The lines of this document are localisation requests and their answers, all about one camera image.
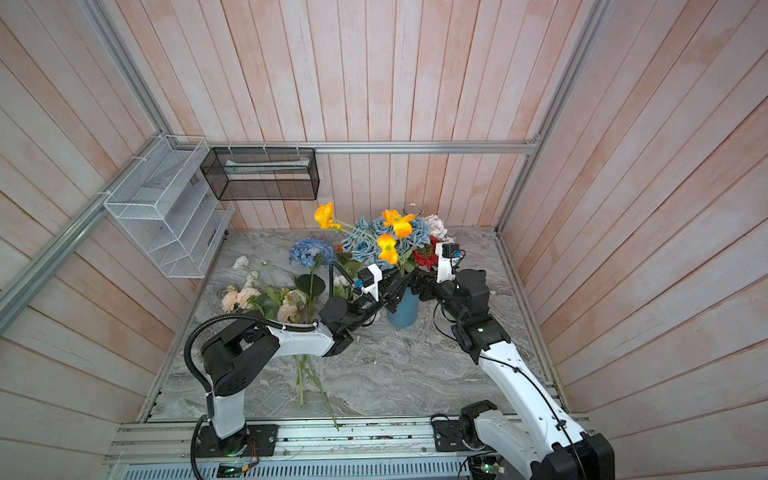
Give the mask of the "teal ceramic vase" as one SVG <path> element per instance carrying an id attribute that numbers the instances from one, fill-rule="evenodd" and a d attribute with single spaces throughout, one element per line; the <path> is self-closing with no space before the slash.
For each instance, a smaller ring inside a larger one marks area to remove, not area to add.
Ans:
<path id="1" fill-rule="evenodd" d="M 397 329 L 406 329 L 413 325 L 418 317 L 420 300 L 410 287 L 407 287 L 394 312 L 387 312 L 389 322 Z"/>

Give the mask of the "red gerbera flower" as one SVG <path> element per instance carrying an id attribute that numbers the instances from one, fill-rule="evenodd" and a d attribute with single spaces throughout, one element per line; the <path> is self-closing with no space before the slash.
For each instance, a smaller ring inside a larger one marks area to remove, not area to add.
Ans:
<path id="1" fill-rule="evenodd" d="M 427 244 L 424 244 L 413 251 L 412 258 L 415 263 L 426 270 L 434 269 L 439 262 L 438 255 L 435 253 L 435 247 L 438 243 L 439 240 L 430 235 Z"/>

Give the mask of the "lilac white flower bunch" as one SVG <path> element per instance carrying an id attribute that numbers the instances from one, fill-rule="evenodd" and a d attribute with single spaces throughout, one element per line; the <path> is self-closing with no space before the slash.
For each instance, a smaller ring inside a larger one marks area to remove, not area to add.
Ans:
<path id="1" fill-rule="evenodd" d="M 424 218 L 424 222 L 429 227 L 429 235 L 438 242 L 445 242 L 449 238 L 448 229 L 438 215 L 429 215 Z"/>

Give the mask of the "yellow flower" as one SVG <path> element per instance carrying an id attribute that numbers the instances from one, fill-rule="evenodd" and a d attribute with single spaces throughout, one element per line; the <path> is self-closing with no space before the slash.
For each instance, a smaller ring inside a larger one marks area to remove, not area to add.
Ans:
<path id="1" fill-rule="evenodd" d="M 372 221 L 362 218 L 350 225 L 336 217 L 333 203 L 328 202 L 317 207 L 314 220 L 321 229 L 342 234 L 339 249 L 346 258 L 384 271 L 396 268 L 401 275 L 415 269 L 413 252 L 429 242 L 422 218 L 396 210 L 385 210 Z"/>

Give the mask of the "dusty blue rose bunch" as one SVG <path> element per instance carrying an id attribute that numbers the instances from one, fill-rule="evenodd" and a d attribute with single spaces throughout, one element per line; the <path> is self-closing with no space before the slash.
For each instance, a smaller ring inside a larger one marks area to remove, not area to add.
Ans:
<path id="1" fill-rule="evenodd" d="M 374 220 L 358 220 L 346 231 L 340 247 L 361 264 L 405 271 L 413 251 L 429 242 L 429 233 L 421 217 L 386 210 Z"/>

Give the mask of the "clear glass vase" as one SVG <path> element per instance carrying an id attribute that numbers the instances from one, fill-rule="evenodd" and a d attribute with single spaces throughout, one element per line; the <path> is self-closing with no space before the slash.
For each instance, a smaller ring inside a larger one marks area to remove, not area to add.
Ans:
<path id="1" fill-rule="evenodd" d="M 416 203 L 410 203 L 404 206 L 402 212 L 405 215 L 421 216 L 423 213 L 423 208 Z"/>

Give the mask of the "white poppy flower stem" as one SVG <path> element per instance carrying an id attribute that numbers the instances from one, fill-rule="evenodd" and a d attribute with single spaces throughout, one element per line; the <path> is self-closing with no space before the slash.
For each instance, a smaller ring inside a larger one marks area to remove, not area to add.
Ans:
<path id="1" fill-rule="evenodd" d="M 256 266 L 252 267 L 250 259 L 247 256 L 242 255 L 235 260 L 232 268 L 245 275 L 245 287 L 257 289 L 278 287 L 272 264 L 265 260 L 257 261 Z"/>

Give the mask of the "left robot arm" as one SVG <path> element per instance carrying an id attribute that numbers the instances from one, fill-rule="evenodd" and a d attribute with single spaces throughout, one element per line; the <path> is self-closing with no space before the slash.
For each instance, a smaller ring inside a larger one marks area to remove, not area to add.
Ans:
<path id="1" fill-rule="evenodd" d="M 330 357 L 353 342 L 352 333 L 385 308 L 399 305 L 412 276 L 386 274 L 370 284 L 360 281 L 361 294 L 352 302 L 332 296 L 312 324 L 283 324 L 256 313 L 213 317 L 188 336 L 184 345 L 187 369 L 203 386 L 206 414 L 220 446 L 238 449 L 249 434 L 244 390 L 273 358 Z"/>

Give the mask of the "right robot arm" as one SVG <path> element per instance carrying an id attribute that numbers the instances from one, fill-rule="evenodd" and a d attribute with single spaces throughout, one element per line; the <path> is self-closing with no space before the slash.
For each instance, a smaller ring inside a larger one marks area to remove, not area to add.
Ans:
<path id="1" fill-rule="evenodd" d="M 615 453 L 604 435 L 589 433 L 560 407 L 522 360 L 510 335 L 490 313 L 486 272 L 467 269 L 440 281 L 414 272 L 420 299 L 436 300 L 453 321 L 458 346 L 497 385 L 523 426 L 488 403 L 462 410 L 469 440 L 500 454 L 529 479 L 614 479 Z"/>

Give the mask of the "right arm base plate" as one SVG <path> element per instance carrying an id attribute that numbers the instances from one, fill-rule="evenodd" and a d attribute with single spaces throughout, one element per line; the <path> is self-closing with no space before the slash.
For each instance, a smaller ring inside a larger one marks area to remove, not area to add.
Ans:
<path id="1" fill-rule="evenodd" d="M 454 420 L 444 414 L 435 414 L 430 417 L 434 447 L 438 452 L 463 452 L 479 449 L 469 439 L 460 420 Z"/>

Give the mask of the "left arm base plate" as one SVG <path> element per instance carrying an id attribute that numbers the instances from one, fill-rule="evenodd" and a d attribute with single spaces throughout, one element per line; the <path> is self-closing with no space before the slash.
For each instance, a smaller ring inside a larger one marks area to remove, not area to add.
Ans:
<path id="1" fill-rule="evenodd" d="M 277 424 L 246 424 L 234 435 L 220 439 L 214 428 L 205 423 L 193 435 L 191 447 L 196 458 L 269 457 L 274 454 L 278 429 Z"/>

